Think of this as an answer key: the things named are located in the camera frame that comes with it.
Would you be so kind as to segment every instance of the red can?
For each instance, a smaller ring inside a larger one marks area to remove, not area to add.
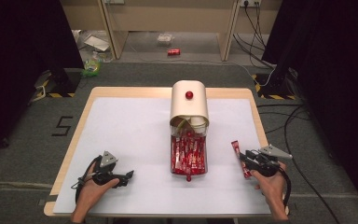
[[[180,49],[169,49],[168,55],[180,55]]]

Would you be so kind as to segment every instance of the human hand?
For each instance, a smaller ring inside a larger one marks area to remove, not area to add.
[[[94,170],[95,162],[89,168],[88,174]],[[83,223],[88,211],[94,206],[101,197],[112,187],[118,184],[119,179],[113,179],[104,185],[97,185],[92,176],[87,176],[83,189],[80,191],[76,202],[75,211],[71,215],[71,221],[76,223]]]
[[[286,165],[282,162],[279,162],[281,168],[285,171]],[[277,172],[275,175],[270,177],[265,177],[258,173],[256,170],[251,171],[252,176],[254,176],[258,181],[257,189],[261,189],[264,196],[266,197],[266,202],[271,211],[272,217],[275,220],[287,220],[288,217],[284,210],[284,205],[282,201],[283,196],[283,187],[284,187],[284,177],[280,172]]]

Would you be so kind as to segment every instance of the hand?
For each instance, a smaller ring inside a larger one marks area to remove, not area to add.
[[[88,174],[92,173],[94,164],[89,168]],[[88,211],[94,206],[101,197],[112,187],[118,184],[118,179],[113,179],[104,185],[97,185],[91,176],[85,179],[83,189],[80,191],[80,195],[77,199],[75,211],[71,215],[71,221],[77,223],[83,223]]]
[[[286,170],[286,165],[279,162],[281,168]],[[277,172],[274,176],[265,177],[258,173],[256,170],[251,171],[252,176],[258,180],[257,189],[261,189],[266,202],[271,211],[272,217],[275,220],[287,220],[289,219],[286,215],[283,206],[283,187],[285,180],[280,172]]]

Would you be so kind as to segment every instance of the cylindrical container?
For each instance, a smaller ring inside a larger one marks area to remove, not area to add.
[[[169,49],[168,56],[171,56],[171,55],[180,55],[180,49]]]
[[[192,175],[208,172],[206,135],[209,126],[205,86],[196,80],[182,80],[172,87],[171,172]]]

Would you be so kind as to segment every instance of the gray floor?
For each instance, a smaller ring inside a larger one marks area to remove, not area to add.
[[[257,71],[270,72],[252,66],[249,55],[235,42],[232,43],[228,61],[222,63],[215,34],[170,33],[174,40],[169,48],[179,48],[182,54],[178,57],[168,57],[167,47],[157,42],[159,34],[161,33],[131,33],[121,59],[112,61],[111,66],[106,66],[102,70],[103,75],[82,79],[76,97],[42,99],[33,103],[24,112],[9,137],[9,146],[0,148],[0,223],[65,223],[67,218],[44,215],[44,200],[49,195],[92,87],[169,86],[176,78],[196,77],[201,74],[200,79],[207,87],[243,87],[251,89],[255,94],[250,75]],[[251,35],[242,37],[248,41],[252,40]],[[261,54],[260,51],[253,52],[258,56]],[[84,48],[81,55],[87,60],[92,56],[92,52],[89,48]],[[128,68],[128,63],[135,65]],[[194,67],[187,66],[180,70],[180,64],[183,63]],[[303,96],[298,95],[294,101],[266,100],[258,98],[255,94],[257,105],[269,105],[260,106],[258,110],[267,139],[272,145],[287,150],[282,126],[296,105],[306,101],[301,98]],[[51,137],[53,133],[62,132],[56,128],[61,116],[72,117],[63,121],[63,125],[71,128],[66,136]],[[342,167],[329,157],[323,136],[306,107],[299,110],[296,118],[287,126],[286,137],[301,171],[322,194],[340,223],[358,223],[358,193]],[[289,217],[292,222],[335,223],[326,206],[301,176],[294,163],[286,163],[293,185],[289,202]],[[243,224],[268,221],[268,217],[239,219]],[[134,219],[133,222],[164,223],[162,220],[150,218]],[[203,219],[174,221],[203,222]],[[91,217],[88,223],[105,223],[105,218]]]

